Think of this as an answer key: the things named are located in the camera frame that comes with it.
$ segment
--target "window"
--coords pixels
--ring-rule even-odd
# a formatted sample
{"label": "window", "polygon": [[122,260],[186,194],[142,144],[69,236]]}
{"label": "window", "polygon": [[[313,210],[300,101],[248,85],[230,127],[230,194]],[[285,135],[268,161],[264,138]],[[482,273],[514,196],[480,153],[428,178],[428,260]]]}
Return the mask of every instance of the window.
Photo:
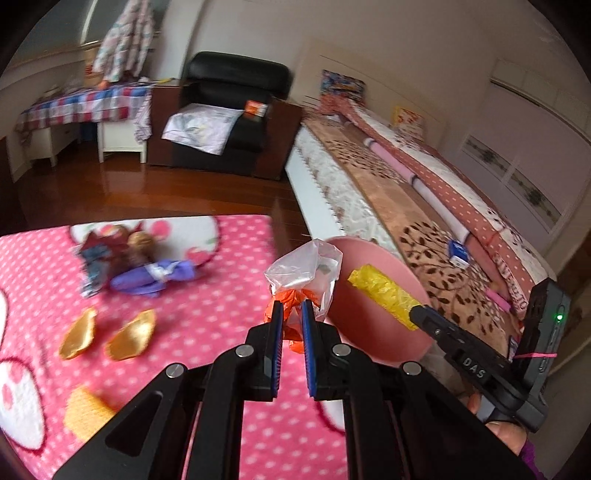
{"label": "window", "polygon": [[[60,0],[29,32],[12,58],[12,65],[46,54],[101,41],[128,0]],[[170,0],[150,0],[155,29],[162,26]]]}
{"label": "window", "polygon": [[[90,19],[86,38],[82,40],[83,43],[105,38],[106,33],[121,15],[127,2],[128,0],[98,0]],[[169,3],[170,0],[151,0],[156,31],[162,26],[162,20]]]}
{"label": "window", "polygon": [[77,47],[91,3],[92,0],[60,0],[29,32],[11,63]]}

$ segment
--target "metal screw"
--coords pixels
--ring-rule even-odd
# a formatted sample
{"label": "metal screw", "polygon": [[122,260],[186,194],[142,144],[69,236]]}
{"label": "metal screw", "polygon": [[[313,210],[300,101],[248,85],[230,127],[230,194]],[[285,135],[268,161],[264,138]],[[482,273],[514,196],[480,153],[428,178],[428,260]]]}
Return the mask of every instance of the metal screw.
{"label": "metal screw", "polygon": [[240,358],[244,358],[246,356],[251,356],[255,352],[255,349],[252,345],[240,345],[236,347],[236,354]]}
{"label": "metal screw", "polygon": [[351,353],[351,347],[344,343],[338,343],[333,347],[333,353],[336,356],[347,356]]}
{"label": "metal screw", "polygon": [[172,364],[166,367],[166,376],[169,378],[180,377],[184,373],[184,366],[181,364]]}
{"label": "metal screw", "polygon": [[406,373],[407,375],[418,375],[419,373],[421,373],[423,371],[423,369],[421,368],[421,365],[419,365],[416,362],[406,362],[403,366],[402,366],[402,371],[404,373]]}

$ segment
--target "finger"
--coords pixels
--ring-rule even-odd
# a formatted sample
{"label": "finger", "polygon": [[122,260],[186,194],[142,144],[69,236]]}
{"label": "finger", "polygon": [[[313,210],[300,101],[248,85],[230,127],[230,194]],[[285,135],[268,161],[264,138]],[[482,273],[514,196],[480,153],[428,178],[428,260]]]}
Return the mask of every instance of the finger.
{"label": "finger", "polygon": [[468,410],[470,410],[472,412],[473,415],[476,415],[476,413],[478,413],[478,410],[480,409],[480,404],[482,402],[482,397],[480,396],[479,393],[474,393],[472,395],[470,395],[470,399],[468,399]]}
{"label": "finger", "polygon": [[527,432],[522,427],[505,421],[492,421],[487,423],[486,426],[514,454],[519,455],[521,453],[521,449],[527,440]]}

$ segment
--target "blue box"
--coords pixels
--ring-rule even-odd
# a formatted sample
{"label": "blue box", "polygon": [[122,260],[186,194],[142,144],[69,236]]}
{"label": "blue box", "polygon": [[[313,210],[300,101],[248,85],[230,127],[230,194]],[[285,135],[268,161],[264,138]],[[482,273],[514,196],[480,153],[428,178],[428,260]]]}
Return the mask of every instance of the blue box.
{"label": "blue box", "polygon": [[457,268],[465,270],[470,265],[470,255],[460,242],[451,240],[447,246],[447,252],[450,263]]}

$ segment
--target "leopard print blanket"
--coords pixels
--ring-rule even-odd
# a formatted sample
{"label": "leopard print blanket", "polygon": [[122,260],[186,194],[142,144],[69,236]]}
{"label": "leopard print blanket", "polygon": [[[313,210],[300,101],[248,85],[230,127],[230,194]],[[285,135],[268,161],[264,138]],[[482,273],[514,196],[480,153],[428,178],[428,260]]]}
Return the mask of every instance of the leopard print blanket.
{"label": "leopard print blanket", "polygon": [[[386,162],[349,139],[343,125],[309,113],[304,125],[372,207],[433,308],[506,355],[508,336],[517,334],[513,319],[486,296],[489,280],[477,264],[461,270],[449,263],[447,245],[452,236],[441,217]],[[304,161],[314,174],[305,156]]]}

